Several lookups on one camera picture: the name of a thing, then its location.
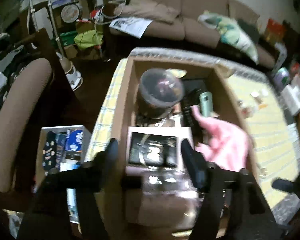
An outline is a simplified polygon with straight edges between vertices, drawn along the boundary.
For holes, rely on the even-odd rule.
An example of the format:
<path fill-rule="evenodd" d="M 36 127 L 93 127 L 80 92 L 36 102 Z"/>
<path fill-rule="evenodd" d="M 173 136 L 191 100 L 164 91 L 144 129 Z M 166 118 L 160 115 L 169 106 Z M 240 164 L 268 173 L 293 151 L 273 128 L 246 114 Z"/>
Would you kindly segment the brown cardboard sorting box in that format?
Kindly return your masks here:
<path fill-rule="evenodd" d="M 104 152 L 101 205 L 111 239 L 252 239 L 267 204 L 253 147 L 218 66 L 128 58 Z"/>

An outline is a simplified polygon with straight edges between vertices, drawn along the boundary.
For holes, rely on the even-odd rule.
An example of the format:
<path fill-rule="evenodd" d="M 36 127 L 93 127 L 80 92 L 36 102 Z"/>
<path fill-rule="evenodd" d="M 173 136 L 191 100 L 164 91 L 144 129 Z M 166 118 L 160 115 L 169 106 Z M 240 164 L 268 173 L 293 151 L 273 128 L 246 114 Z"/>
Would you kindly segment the pink cloth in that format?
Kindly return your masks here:
<path fill-rule="evenodd" d="M 246 168 L 250 146 L 247 133 L 230 122 L 202 116 L 198 106 L 192 106 L 191 109 L 200 127 L 211 135 L 208 144 L 198 143 L 194 149 L 206 161 L 213 162 L 222 169 L 238 172 Z"/>

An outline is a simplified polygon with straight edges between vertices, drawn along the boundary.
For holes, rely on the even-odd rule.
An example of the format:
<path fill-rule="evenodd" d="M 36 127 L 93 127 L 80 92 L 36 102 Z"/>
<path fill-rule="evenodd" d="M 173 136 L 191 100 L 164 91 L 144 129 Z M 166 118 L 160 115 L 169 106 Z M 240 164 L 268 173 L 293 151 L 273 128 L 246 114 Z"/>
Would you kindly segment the yellow plaid tablecloth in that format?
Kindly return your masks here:
<path fill-rule="evenodd" d="M 234 61 L 179 49 L 139 47 L 133 49 L 130 55 L 228 67 L 233 74 L 227 83 L 237 100 L 254 106 L 256 104 L 250 94 L 262 94 L 266 108 L 246 118 L 245 123 L 254 140 L 258 181 L 262 191 L 276 221 L 287 224 L 299 209 L 300 200 L 296 195 L 274 190 L 270 185 L 277 177 L 294 180 L 300 173 L 300 139 L 295 121 L 284 110 L 283 100 L 266 75 Z"/>

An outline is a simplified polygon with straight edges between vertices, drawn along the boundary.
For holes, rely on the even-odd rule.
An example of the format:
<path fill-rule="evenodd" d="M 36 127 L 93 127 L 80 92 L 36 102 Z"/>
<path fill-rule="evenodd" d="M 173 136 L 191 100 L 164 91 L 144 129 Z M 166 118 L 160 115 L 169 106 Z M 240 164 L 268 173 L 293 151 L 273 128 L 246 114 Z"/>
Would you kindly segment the box of books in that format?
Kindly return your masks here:
<path fill-rule="evenodd" d="M 43 127 L 36 157 L 35 189 L 46 176 L 76 169 L 84 162 L 91 133 L 83 125 Z"/>

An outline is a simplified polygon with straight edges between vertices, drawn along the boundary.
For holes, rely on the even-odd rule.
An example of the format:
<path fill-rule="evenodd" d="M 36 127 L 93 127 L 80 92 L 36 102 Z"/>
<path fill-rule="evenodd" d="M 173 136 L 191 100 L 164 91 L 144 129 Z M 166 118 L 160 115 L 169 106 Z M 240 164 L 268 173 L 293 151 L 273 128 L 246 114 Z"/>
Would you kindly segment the white framed black box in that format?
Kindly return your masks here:
<path fill-rule="evenodd" d="M 185 171 L 181 156 L 181 142 L 187 139 L 193 146 L 189 127 L 135 127 L 128 128 L 126 174 L 138 176 L 157 170 Z"/>

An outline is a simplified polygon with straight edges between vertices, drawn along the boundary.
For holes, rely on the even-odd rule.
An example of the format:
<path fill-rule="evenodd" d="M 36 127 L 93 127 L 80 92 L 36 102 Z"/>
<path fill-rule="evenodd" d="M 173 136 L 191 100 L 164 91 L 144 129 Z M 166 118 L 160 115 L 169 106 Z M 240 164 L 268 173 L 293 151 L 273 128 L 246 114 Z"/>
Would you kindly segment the green small bottle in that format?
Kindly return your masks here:
<path fill-rule="evenodd" d="M 213 112 L 212 94 L 210 92 L 203 92 L 199 96 L 201 114 L 204 117 L 211 117 Z"/>

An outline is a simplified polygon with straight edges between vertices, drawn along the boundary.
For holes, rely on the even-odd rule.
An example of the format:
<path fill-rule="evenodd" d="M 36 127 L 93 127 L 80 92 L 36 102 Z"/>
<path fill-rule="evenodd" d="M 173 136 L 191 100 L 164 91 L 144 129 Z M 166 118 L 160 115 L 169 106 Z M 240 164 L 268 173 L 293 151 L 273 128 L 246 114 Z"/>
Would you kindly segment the round clear plastic container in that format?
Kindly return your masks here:
<path fill-rule="evenodd" d="M 165 118 L 184 97 L 182 81 L 162 68 L 151 68 L 140 77 L 138 112 L 149 119 Z"/>

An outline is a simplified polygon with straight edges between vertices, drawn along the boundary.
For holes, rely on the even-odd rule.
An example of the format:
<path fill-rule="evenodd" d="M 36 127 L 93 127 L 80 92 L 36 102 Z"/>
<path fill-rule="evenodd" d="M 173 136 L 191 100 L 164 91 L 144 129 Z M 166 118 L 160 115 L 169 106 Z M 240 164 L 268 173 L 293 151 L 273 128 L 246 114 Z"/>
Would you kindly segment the white tissue box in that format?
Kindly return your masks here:
<path fill-rule="evenodd" d="M 286 85 L 281 95 L 290 114 L 296 116 L 300 112 L 300 85 Z"/>

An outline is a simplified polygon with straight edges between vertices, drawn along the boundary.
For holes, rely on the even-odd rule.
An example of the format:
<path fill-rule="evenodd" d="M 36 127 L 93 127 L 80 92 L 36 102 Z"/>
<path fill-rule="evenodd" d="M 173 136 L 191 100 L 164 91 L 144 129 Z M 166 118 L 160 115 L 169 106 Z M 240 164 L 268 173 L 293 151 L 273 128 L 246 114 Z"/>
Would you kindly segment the white floor lamp stand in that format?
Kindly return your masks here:
<path fill-rule="evenodd" d="M 33 0 L 29 0 L 29 8 L 27 11 L 27 22 L 26 22 L 27 30 L 29 33 L 30 33 L 30 20 L 32 20 L 32 24 L 34 26 L 35 31 L 39 30 L 36 16 L 35 16 L 36 11 L 38 10 L 39 9 L 34 8 Z M 71 89 L 73 91 L 76 91 L 83 84 L 83 77 L 81 76 L 81 73 L 76 70 L 74 64 L 65 55 L 65 50 L 62 46 L 61 39 L 57 31 L 51 0 L 47 0 L 47 12 L 48 12 L 50 22 L 52 24 L 53 33 L 55 35 L 55 41 L 58 46 L 58 51 L 56 52 L 56 55 L 59 58 L 59 62 L 61 63 L 61 66 L 64 70 L 64 73 L 70 84 Z"/>

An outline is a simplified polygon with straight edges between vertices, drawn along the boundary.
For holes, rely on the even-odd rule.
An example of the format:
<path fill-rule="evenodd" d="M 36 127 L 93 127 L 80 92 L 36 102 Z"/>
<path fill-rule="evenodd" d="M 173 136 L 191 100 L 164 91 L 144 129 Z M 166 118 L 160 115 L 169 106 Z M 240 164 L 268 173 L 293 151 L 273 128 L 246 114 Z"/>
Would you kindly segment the lime green bag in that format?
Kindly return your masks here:
<path fill-rule="evenodd" d="M 94 46 L 100 46 L 103 41 L 103 33 L 97 30 L 89 30 L 74 37 L 74 42 L 79 50 L 86 50 Z"/>

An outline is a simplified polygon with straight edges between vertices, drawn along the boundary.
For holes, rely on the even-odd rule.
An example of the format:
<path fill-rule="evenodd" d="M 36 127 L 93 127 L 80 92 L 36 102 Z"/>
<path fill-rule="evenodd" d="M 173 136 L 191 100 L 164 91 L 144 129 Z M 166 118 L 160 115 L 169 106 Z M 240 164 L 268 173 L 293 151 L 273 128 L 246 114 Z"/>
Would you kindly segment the green patterned pillow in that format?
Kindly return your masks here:
<path fill-rule="evenodd" d="M 220 42 L 236 48 L 247 55 L 255 64 L 258 64 L 258 52 L 253 40 L 235 19 L 206 10 L 198 16 L 197 21 L 218 31 Z"/>

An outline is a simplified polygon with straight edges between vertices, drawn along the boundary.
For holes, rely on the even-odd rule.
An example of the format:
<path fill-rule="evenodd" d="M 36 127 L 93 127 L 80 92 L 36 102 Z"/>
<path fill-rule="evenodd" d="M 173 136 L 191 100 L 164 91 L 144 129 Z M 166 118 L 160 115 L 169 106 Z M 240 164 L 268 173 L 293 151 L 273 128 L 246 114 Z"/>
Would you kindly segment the white printed paper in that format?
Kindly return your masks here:
<path fill-rule="evenodd" d="M 129 34 L 136 38 L 141 38 L 152 20 L 138 17 L 121 17 L 113 20 L 110 28 Z"/>

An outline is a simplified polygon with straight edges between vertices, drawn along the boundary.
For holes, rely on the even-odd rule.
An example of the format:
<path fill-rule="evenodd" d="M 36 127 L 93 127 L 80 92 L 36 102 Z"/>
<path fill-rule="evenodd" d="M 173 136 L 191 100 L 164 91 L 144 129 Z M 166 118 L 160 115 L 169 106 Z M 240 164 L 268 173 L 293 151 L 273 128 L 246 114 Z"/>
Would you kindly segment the brown fabric sofa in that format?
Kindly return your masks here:
<path fill-rule="evenodd" d="M 230 59 L 248 66 L 260 66 L 272 69 L 275 66 L 275 57 L 263 48 L 258 38 L 253 38 L 253 42 L 258 52 L 258 64 L 255 64 L 247 55 L 236 48 L 220 42 L 220 35 L 215 29 L 210 29 L 200 24 L 197 19 L 204 11 L 214 12 L 229 18 L 235 19 L 244 31 L 258 33 L 257 21 L 259 14 L 254 12 L 247 5 L 237 0 L 151 0 L 173 7 L 180 11 L 180 15 L 173 24 L 153 21 L 146 31 L 145 37 L 159 38 L 163 46 L 170 43 L 173 47 L 185 47 L 187 50 L 199 51 L 202 49 L 207 54 L 216 55 L 225 59 Z M 115 13 L 120 16 L 122 6 L 115 9 Z"/>

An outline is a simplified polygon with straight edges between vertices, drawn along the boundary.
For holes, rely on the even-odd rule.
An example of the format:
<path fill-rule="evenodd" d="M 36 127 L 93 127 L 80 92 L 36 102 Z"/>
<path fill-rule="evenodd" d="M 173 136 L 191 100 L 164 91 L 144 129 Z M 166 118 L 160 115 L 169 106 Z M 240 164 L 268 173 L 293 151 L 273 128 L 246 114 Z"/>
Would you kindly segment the tan blanket on sofa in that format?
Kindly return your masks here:
<path fill-rule="evenodd" d="M 180 11 L 151 0 L 130 0 L 122 7 L 120 16 L 145 18 L 157 22 L 173 24 Z"/>

